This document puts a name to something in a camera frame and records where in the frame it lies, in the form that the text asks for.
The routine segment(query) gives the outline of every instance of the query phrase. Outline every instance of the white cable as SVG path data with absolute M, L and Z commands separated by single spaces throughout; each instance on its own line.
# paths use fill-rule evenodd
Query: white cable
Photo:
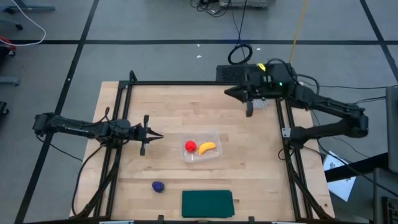
M 41 26 L 39 26 L 37 23 L 35 23 L 32 19 L 30 19 L 29 17 L 27 17 L 27 15 L 24 13 L 24 11 L 22 11 L 22 9 L 18 6 L 18 4 L 14 1 L 14 0 L 11 0 L 16 6 L 17 6 L 17 8 L 20 10 L 20 12 L 22 13 L 22 15 L 24 15 L 25 17 L 26 17 L 26 19 L 28 19 L 29 21 L 31 21 L 33 24 L 35 24 L 38 28 L 40 28 L 43 32 L 44 32 L 44 35 L 43 35 L 43 38 L 40 40 L 40 41 L 38 41 L 38 42 L 34 42 L 34 43 L 29 43 L 29 44 L 10 44 L 10 43 L 7 43 L 7 42 L 5 42 L 5 41 L 3 41 L 2 39 L 0 39 L 0 42 L 2 42 L 2 43 L 4 43 L 4 44 L 7 44 L 7 45 L 10 45 L 10 46 L 16 46 L 16 47 L 25 47 L 25 46 L 30 46 L 30 45 L 36 45 L 36 44 L 39 44 L 39 43 L 41 43 L 41 42 L 43 42 L 43 40 L 45 39 L 45 36 L 46 36 L 46 32 L 45 32 L 45 29 L 43 29 L 43 27 L 41 27 Z

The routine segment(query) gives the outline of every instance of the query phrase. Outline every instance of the green cloth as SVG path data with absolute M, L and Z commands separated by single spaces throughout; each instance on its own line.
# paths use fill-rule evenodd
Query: green cloth
M 227 218 L 235 215 L 230 190 L 184 190 L 182 217 Z

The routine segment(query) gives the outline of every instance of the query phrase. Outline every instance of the wooden table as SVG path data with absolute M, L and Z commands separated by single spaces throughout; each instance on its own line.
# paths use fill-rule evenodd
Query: wooden table
M 93 121 L 105 108 L 113 108 L 117 82 L 104 82 Z M 226 189 L 233 193 L 235 216 L 227 220 L 294 220 L 285 162 L 277 157 L 282 149 L 275 101 L 245 117 L 245 105 L 223 93 L 228 86 L 134 86 L 128 120 L 141 123 L 149 114 L 149 126 L 164 134 L 151 142 L 145 156 L 139 155 L 140 142 L 123 147 L 112 219 L 184 220 L 181 216 L 183 190 Z M 310 127 L 309 112 L 293 109 L 297 126 Z M 217 129 L 223 154 L 214 160 L 186 163 L 182 160 L 179 136 Z M 89 140 L 85 158 L 99 146 Z M 306 146 L 318 150 L 316 141 Z M 89 160 L 76 195 L 80 211 L 98 188 L 105 149 Z M 320 156 L 303 149 L 302 160 L 309 191 L 325 211 L 334 216 Z M 158 194 L 151 183 L 160 180 L 166 190 Z M 305 217 L 302 194 L 297 189 L 300 211 Z M 104 214 L 107 193 L 101 214 Z

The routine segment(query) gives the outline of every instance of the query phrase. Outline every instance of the clear plastic container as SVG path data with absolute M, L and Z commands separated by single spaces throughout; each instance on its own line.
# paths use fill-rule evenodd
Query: clear plastic container
M 185 143 L 187 141 L 194 141 L 197 145 L 197 149 L 194 152 L 188 152 L 185 149 Z M 214 149 L 209 149 L 204 152 L 202 155 L 199 155 L 199 147 L 201 144 L 205 142 L 213 142 L 216 144 Z M 212 131 L 209 133 L 195 133 L 195 134 L 181 134 L 180 136 L 180 145 L 181 145 L 181 152 L 182 152 L 182 159 L 185 162 L 198 162 L 204 161 L 208 159 L 214 159 L 222 155 L 223 147 L 220 141 L 220 135 L 218 131 Z

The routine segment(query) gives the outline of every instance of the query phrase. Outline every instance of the red ball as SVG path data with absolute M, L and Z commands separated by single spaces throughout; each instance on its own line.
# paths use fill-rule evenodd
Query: red ball
M 187 141 L 185 143 L 185 150 L 187 150 L 188 152 L 195 152 L 196 149 L 197 145 L 195 144 L 194 141 Z

